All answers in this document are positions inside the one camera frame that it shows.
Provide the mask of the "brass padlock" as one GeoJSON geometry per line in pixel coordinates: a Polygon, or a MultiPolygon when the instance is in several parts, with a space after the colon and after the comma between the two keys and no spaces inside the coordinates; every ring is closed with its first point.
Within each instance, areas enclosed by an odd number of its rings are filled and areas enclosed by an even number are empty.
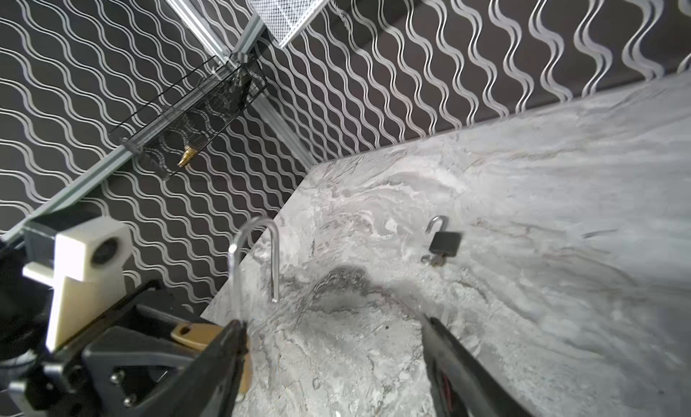
{"type": "MultiPolygon", "coordinates": [[[[279,231],[274,220],[266,217],[255,217],[250,219],[238,231],[237,235],[232,240],[228,250],[229,263],[229,284],[231,293],[231,312],[235,316],[233,320],[239,320],[246,323],[248,316],[245,313],[245,305],[243,303],[243,279],[240,268],[240,250],[245,245],[248,236],[255,231],[255,229],[264,227],[270,231],[272,255],[271,255],[271,278],[270,278],[270,293],[271,301],[277,303],[280,301],[280,245],[279,245],[279,231]]],[[[254,385],[254,366],[250,356],[250,389],[254,385]]]]}

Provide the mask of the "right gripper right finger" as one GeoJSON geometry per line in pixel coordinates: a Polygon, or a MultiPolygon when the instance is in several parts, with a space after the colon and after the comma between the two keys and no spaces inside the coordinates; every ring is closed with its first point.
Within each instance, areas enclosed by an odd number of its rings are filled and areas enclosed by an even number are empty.
{"type": "Polygon", "coordinates": [[[423,357],[438,416],[529,416],[435,317],[420,318],[423,357]]]}

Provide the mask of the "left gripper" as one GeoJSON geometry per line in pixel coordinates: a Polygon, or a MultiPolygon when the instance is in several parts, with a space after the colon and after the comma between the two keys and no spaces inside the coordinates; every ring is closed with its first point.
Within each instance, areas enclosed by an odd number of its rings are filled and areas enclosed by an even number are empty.
{"type": "Polygon", "coordinates": [[[108,308],[27,278],[1,245],[1,415],[140,416],[216,334],[158,280],[108,308]]]}

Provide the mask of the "small black padlock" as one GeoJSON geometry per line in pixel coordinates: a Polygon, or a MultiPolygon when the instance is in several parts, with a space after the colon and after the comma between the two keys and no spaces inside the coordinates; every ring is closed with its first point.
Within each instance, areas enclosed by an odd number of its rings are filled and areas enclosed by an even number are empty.
{"type": "Polygon", "coordinates": [[[446,258],[455,257],[462,243],[462,233],[446,230],[448,217],[445,215],[434,216],[426,227],[426,233],[432,233],[436,224],[439,225],[439,228],[432,238],[429,251],[432,254],[446,258]]]}

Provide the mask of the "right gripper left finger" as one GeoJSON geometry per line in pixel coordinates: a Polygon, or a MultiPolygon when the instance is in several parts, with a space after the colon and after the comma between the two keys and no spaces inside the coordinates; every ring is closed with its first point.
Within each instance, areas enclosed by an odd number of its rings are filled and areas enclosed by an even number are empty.
{"type": "Polygon", "coordinates": [[[248,324],[180,324],[172,339],[199,355],[154,395],[145,416],[230,416],[250,390],[248,324]]]}

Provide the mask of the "small silver key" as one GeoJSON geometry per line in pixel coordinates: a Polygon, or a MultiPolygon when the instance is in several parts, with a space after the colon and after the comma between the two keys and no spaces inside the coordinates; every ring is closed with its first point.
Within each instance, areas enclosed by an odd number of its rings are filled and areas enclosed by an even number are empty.
{"type": "Polygon", "coordinates": [[[446,264],[446,257],[440,254],[426,254],[421,257],[420,261],[431,267],[442,267],[446,264]]]}

